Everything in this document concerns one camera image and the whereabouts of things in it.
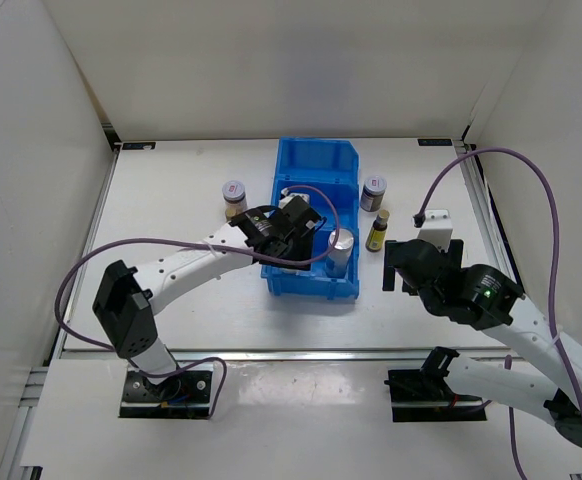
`blue box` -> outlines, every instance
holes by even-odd
[[[316,295],[333,300],[336,297],[358,298],[358,256],[360,238],[358,232],[358,153],[350,142],[342,140],[318,140],[307,138],[281,138],[278,161],[273,179],[271,205],[277,205],[280,192],[291,185],[310,185],[320,189],[333,202],[340,226],[351,231],[355,245],[344,278],[328,277],[324,271],[325,260],[313,263],[311,270],[285,273],[278,267],[262,267],[262,278],[267,279],[269,291],[274,295],[295,293]],[[297,190],[311,196],[311,207],[326,217],[325,225],[315,234],[313,255],[327,249],[329,235],[335,228],[331,209],[315,192]]]

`white wall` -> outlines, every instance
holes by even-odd
[[[519,150],[557,195],[558,321],[582,342],[582,0],[554,0],[478,142]],[[537,179],[514,159],[483,159],[528,292],[546,305],[551,230]]]
[[[183,140],[459,137],[548,1],[45,3],[123,139]]]
[[[81,251],[111,152],[38,0],[0,4],[0,459],[55,288]]]

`jar lid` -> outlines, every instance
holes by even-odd
[[[335,230],[331,232],[329,235],[329,245],[333,243],[333,239],[335,238]],[[346,228],[340,228],[340,235],[338,235],[338,241],[335,244],[336,250],[349,250],[353,248],[353,244],[355,243],[355,237],[353,233],[351,233]]]
[[[245,195],[244,184],[238,180],[229,180],[222,186],[222,195],[228,202],[237,202]]]
[[[387,181],[380,175],[373,175],[364,181],[364,188],[371,195],[382,195],[387,189]]]

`blue bin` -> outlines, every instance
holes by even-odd
[[[325,260],[312,264],[311,270],[298,271],[295,274],[285,273],[270,265],[263,266],[261,276],[267,279],[269,291],[274,295],[295,293],[326,297],[329,300],[337,297],[358,298],[358,162],[358,153],[350,142],[307,138],[280,139],[271,204],[278,204],[280,192],[285,187],[302,184],[319,188],[333,202],[340,218],[340,226],[353,233],[355,245],[344,278],[328,277],[324,271]],[[325,225],[314,237],[315,257],[327,249],[329,235],[335,228],[333,213],[316,193],[302,190],[297,192],[308,193],[311,196],[311,207],[327,218]]]

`robotic arm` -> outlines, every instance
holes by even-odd
[[[421,374],[455,393],[523,410],[582,447],[577,400],[542,313],[499,270],[487,265],[461,268],[462,241],[447,239],[442,246],[439,241],[430,243],[427,240],[439,236],[439,229],[427,229],[427,223],[419,239],[386,242],[383,290],[394,289],[397,272],[404,280],[402,290],[419,296],[427,312],[469,325],[508,345],[546,378],[484,365],[442,347],[430,354]],[[582,388],[582,346],[564,333],[560,339]]]
[[[293,196],[283,208],[266,206],[247,210],[202,243],[248,248],[254,253],[285,260],[307,260],[313,250],[315,225],[320,220],[321,216],[302,196]],[[158,337],[155,315],[203,283],[254,263],[258,261],[248,255],[212,247],[180,250],[137,267],[127,267],[118,260],[104,272],[93,311],[118,357],[149,374],[173,372],[177,363]],[[143,381],[161,400],[173,398],[179,390],[177,376],[143,377]]]

